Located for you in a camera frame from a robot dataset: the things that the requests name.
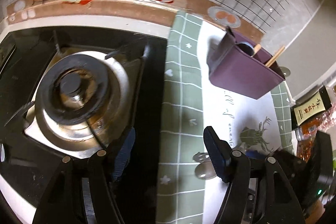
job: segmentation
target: stove burner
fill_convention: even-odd
[[[107,67],[96,58],[83,54],[65,57],[40,83],[43,108],[59,124],[85,122],[108,100],[109,79]]]

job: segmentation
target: gray wall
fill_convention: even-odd
[[[294,100],[336,62],[336,0],[325,0],[307,27],[277,60]]]

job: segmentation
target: purple utensil holder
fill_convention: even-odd
[[[269,52],[261,48],[251,57],[236,45],[240,42],[256,45],[227,28],[218,47],[212,52],[209,50],[209,80],[219,88],[259,99],[284,81],[285,76],[276,62],[270,68],[264,65],[272,57]]]

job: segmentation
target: yellow label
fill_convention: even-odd
[[[308,102],[298,107],[294,107],[297,125],[301,125],[308,118],[324,110],[326,109],[322,102],[320,92],[317,92]]]

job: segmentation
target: chopstick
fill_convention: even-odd
[[[282,46],[280,49],[277,50],[277,52],[271,57],[270,60],[268,60],[265,64],[266,67],[271,67],[273,63],[276,61],[276,59],[282,54],[282,52],[285,50],[285,46]]]
[[[259,52],[260,49],[261,49],[260,44],[255,45],[254,48],[253,48],[254,54],[252,56],[255,56],[256,53]]]

